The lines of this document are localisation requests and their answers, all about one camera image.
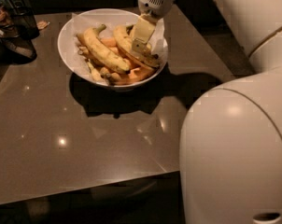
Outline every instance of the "glossy tabletop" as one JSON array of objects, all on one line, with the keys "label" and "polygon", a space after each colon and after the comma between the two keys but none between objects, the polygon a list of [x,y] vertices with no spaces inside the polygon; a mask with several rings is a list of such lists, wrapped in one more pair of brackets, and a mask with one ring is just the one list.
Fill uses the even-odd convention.
[{"label": "glossy tabletop", "polygon": [[33,40],[37,58],[12,64],[0,83],[0,204],[179,171],[188,109],[204,91],[234,79],[173,6],[164,18],[165,70],[134,91],[94,87],[57,50],[71,17],[37,15],[50,22]]}]

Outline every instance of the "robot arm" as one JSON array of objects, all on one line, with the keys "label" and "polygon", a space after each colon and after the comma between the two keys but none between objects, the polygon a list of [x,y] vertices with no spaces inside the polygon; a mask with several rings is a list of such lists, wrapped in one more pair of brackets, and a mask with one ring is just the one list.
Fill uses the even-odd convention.
[{"label": "robot arm", "polygon": [[171,9],[175,0],[138,0],[141,15],[135,26],[132,50],[146,53],[147,43],[159,19]]}]

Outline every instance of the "white bowl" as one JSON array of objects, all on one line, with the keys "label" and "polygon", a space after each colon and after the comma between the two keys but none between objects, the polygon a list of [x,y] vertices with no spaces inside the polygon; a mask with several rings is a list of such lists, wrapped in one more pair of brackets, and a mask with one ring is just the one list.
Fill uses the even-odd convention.
[{"label": "white bowl", "polygon": [[88,27],[97,27],[100,24],[106,25],[106,29],[100,34],[100,37],[110,37],[112,36],[115,26],[120,24],[135,24],[137,19],[138,15],[119,9],[95,9],[76,15],[63,27],[59,33],[58,51],[60,56],[72,72],[77,74],[79,77],[90,81],[90,83],[94,85],[114,91],[130,91],[136,87],[139,87],[155,78],[163,70],[167,63],[168,45],[163,37],[163,20],[158,22],[156,30],[152,38],[149,40],[149,43],[152,45],[152,52],[154,54],[158,54],[161,58],[162,63],[160,68],[153,76],[131,85],[111,86],[105,82],[94,81],[92,79],[90,70],[84,61],[84,57],[78,55],[78,40],[76,37],[77,33],[82,33]]}]

